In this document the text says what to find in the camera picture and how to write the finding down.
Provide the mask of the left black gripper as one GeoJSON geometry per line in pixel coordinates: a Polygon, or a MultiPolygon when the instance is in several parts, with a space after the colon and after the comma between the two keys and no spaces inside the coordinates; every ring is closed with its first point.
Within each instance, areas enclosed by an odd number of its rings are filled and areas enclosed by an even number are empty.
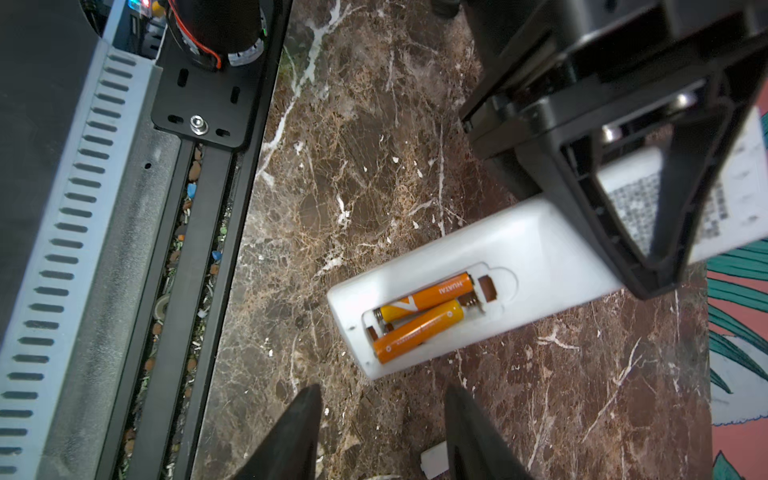
{"type": "Polygon", "coordinates": [[[483,75],[460,111],[519,198],[546,194],[638,298],[679,282],[767,70],[764,1],[466,1],[483,75]],[[650,241],[607,173],[655,153],[650,241]]]}

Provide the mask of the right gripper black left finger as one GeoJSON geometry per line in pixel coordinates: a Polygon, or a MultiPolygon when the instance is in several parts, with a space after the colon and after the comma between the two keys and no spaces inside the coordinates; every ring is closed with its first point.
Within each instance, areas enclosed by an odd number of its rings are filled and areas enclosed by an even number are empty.
{"type": "Polygon", "coordinates": [[[314,479],[322,413],[320,386],[302,389],[233,479],[314,479]]]}

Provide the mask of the white remote control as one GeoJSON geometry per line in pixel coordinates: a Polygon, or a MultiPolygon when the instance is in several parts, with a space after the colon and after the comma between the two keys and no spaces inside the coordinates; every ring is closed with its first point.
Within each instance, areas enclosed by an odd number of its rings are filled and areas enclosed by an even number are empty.
{"type": "MultiPolygon", "coordinates": [[[[702,211],[689,261],[696,263],[765,238],[767,159],[760,115],[752,111],[702,211]]],[[[621,282],[563,214],[535,196],[332,287],[328,303],[357,364],[370,379],[597,299],[621,282]],[[489,277],[496,298],[481,295],[461,320],[413,350],[381,362],[386,334],[375,310],[411,309],[418,291],[466,274],[489,277]]]]}

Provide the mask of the white battery compartment cover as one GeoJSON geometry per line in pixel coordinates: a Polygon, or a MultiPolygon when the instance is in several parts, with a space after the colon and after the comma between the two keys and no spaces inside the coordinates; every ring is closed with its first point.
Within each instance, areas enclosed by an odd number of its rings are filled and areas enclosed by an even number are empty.
{"type": "Polygon", "coordinates": [[[420,455],[420,467],[427,480],[434,480],[449,471],[447,442],[442,441],[420,455]]]}

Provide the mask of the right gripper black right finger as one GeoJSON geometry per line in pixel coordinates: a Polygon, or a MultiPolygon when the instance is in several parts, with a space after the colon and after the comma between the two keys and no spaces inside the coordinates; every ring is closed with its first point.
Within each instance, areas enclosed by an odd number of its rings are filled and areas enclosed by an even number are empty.
{"type": "Polygon", "coordinates": [[[451,479],[533,478],[466,389],[449,386],[444,411],[451,479]]]}

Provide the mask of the orange battery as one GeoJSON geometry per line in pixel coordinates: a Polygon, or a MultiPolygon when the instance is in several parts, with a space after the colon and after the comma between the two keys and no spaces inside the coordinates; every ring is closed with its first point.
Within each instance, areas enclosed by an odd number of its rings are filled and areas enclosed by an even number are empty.
{"type": "Polygon", "coordinates": [[[377,320],[392,323],[407,316],[426,311],[442,303],[474,291],[473,280],[468,273],[461,273],[409,294],[397,301],[374,310],[377,320]]]}
{"type": "Polygon", "coordinates": [[[373,343],[376,358],[386,364],[451,328],[464,317],[464,307],[458,300],[438,305],[377,339],[373,343]]]}

